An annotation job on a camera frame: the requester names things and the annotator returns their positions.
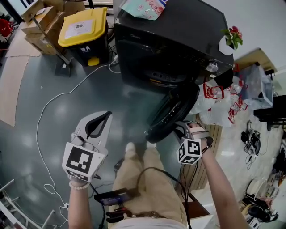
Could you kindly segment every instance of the red object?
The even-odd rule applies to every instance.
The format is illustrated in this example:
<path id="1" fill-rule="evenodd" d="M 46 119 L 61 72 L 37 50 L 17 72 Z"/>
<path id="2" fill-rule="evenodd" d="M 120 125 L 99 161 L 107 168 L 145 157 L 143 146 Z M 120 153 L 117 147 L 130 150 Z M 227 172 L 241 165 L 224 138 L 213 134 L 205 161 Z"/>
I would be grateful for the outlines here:
<path id="1" fill-rule="evenodd" d="M 9 36 L 13 30 L 13 23 L 7 21 L 6 19 L 0 19 L 0 33 L 3 37 Z"/>

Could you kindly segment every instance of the yellow lid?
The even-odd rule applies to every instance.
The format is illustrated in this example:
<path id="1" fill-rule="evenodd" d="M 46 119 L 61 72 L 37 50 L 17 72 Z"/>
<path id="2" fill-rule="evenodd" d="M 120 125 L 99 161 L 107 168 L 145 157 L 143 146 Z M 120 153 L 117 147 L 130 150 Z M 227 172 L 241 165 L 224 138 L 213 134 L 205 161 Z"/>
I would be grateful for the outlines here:
<path id="1" fill-rule="evenodd" d="M 107 7 L 87 9 L 64 18 L 58 43 L 62 47 L 90 42 L 105 32 Z"/>

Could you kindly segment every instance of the leg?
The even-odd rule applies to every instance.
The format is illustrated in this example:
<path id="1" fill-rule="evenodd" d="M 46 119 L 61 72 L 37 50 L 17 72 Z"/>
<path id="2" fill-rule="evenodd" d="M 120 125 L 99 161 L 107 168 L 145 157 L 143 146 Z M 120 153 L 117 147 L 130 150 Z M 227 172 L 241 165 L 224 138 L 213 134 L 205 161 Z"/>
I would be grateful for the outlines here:
<path id="1" fill-rule="evenodd" d="M 122 188 L 135 188 L 137 178 L 143 170 L 142 163 L 139 161 L 138 155 L 135 152 L 135 146 L 133 143 L 128 143 L 126 147 L 126 154 L 124 162 L 118 170 L 117 177 L 114 181 L 112 190 L 118 190 Z M 145 192 L 145 181 L 142 176 L 139 183 L 140 196 L 133 200 L 123 203 L 123 205 L 132 213 L 140 213 L 145 211 L 151 211 L 151 204 Z M 109 212 L 114 212 L 118 208 L 118 205 L 110 206 Z"/>
<path id="2" fill-rule="evenodd" d="M 155 147 L 145 151 L 144 168 L 156 167 L 164 170 L 159 152 Z M 159 171 L 149 169 L 145 171 L 146 192 L 151 200 L 153 211 L 168 219 L 176 220 L 187 225 L 185 208 L 177 195 L 170 179 Z"/>

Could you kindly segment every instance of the gray floor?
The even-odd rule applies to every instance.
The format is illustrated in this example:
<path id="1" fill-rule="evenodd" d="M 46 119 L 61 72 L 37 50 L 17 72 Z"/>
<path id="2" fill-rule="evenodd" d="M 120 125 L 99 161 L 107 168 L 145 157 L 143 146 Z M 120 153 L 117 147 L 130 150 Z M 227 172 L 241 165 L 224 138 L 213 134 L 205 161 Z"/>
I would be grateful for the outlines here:
<path id="1" fill-rule="evenodd" d="M 74 61 L 70 78 L 55 76 L 55 56 L 31 57 L 22 80 L 13 128 L 0 121 L 0 182 L 15 179 L 8 190 L 11 198 L 20 197 L 22 209 L 39 223 L 43 223 L 54 209 L 52 224 L 61 225 L 59 214 L 61 201 L 57 195 L 46 192 L 43 185 L 51 184 L 47 170 L 36 146 L 36 125 L 44 105 L 55 95 L 72 90 L 95 68 L 83 68 Z M 61 163 L 65 144 L 70 140 L 79 120 L 91 113 L 110 110 L 113 122 L 106 148 L 109 155 L 93 185 L 109 184 L 114 180 L 114 165 L 124 155 L 128 142 L 144 142 L 146 120 L 162 95 L 135 89 L 122 82 L 120 74 L 101 68 L 88 78 L 72 94 L 63 95 L 45 110 L 38 133 L 38 141 L 44 159 L 51 171 L 58 193 L 68 202 L 70 187 Z M 165 169 L 175 177 L 179 174 L 175 149 L 178 143 L 173 135 L 158 143 L 158 150 Z M 110 191 L 112 185 L 103 186 L 99 192 Z M 100 205 L 90 199 L 94 228 L 101 221 Z"/>

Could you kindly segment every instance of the white cable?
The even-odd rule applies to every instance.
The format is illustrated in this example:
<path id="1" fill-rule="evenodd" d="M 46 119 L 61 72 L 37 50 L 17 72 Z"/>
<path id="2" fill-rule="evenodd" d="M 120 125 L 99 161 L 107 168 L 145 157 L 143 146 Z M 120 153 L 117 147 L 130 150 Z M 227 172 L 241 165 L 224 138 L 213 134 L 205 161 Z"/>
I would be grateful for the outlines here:
<path id="1" fill-rule="evenodd" d="M 111 68 L 110 68 L 110 66 L 111 66 L 112 64 L 118 64 L 118 63 L 119 63 L 119 62 L 116 62 L 116 60 L 112 61 L 112 62 L 110 63 L 110 65 L 109 65 L 109 70 L 110 70 L 111 72 L 113 72 L 113 73 L 120 74 L 121 72 L 112 71 Z"/>
<path id="2" fill-rule="evenodd" d="M 53 178 L 52 178 L 52 176 L 51 176 L 51 174 L 50 174 L 50 170 L 49 170 L 48 166 L 47 166 L 46 163 L 45 163 L 45 160 L 44 160 L 44 158 L 43 158 L 43 156 L 42 156 L 42 153 L 41 153 L 41 150 L 40 150 L 40 147 L 39 147 L 39 143 L 38 143 L 39 124 L 40 124 L 40 121 L 41 121 L 41 119 L 42 119 L 42 115 L 43 115 L 43 113 L 44 113 L 44 110 L 45 110 L 45 108 L 48 106 L 48 104 L 49 104 L 50 102 L 52 102 L 52 101 L 55 100 L 56 98 L 60 97 L 61 95 L 71 94 L 75 89 L 78 88 L 78 86 L 80 86 L 80 85 L 81 85 L 89 76 L 91 76 L 95 71 L 97 71 L 98 69 L 100 69 L 100 68 L 102 68 L 102 67 L 108 66 L 108 65 L 109 65 L 109 67 L 110 67 L 110 64 L 106 64 L 106 65 L 102 65 L 102 66 L 98 67 L 97 69 L 95 69 L 93 72 L 91 72 L 90 74 L 88 74 L 88 75 L 87 75 L 77 86 L 75 86 L 75 88 L 74 88 L 73 90 L 71 90 L 70 92 L 61 93 L 61 94 L 59 94 L 59 95 L 53 97 L 53 98 L 44 106 L 44 108 L 43 108 L 43 110 L 42 110 L 42 112 L 41 112 L 40 118 L 39 118 L 39 120 L 38 120 L 38 123 L 37 123 L 36 143 L 37 143 L 37 147 L 38 147 L 38 152 L 39 152 L 40 157 L 41 157 L 41 159 L 42 159 L 42 161 L 43 161 L 43 163 L 44 163 L 44 165 L 45 165 L 45 167 L 46 167 L 46 169 L 47 169 L 47 171 L 48 171 L 48 174 L 49 174 L 49 176 L 50 176 L 50 179 L 51 179 L 51 181 L 52 181 L 52 183 L 53 183 L 53 185 L 51 185 L 51 184 L 44 184 L 44 189 L 45 189 L 47 192 L 51 193 L 52 195 L 57 194 L 57 195 L 60 197 L 60 199 L 61 199 L 63 205 L 65 205 L 65 203 L 64 203 L 64 201 L 63 201 L 63 198 L 62 198 L 61 195 L 56 191 L 55 182 L 54 182 L 54 180 L 53 180 Z M 49 190 L 46 188 L 46 186 L 51 186 L 52 189 L 53 189 L 53 192 L 49 191 Z M 59 212 L 60 212 L 61 216 L 65 219 L 65 221 L 64 221 L 64 223 L 65 223 L 65 222 L 67 221 L 67 219 L 62 215 L 61 208 L 65 208 L 65 207 L 63 207 L 63 206 L 60 206 L 60 207 L 59 207 Z"/>

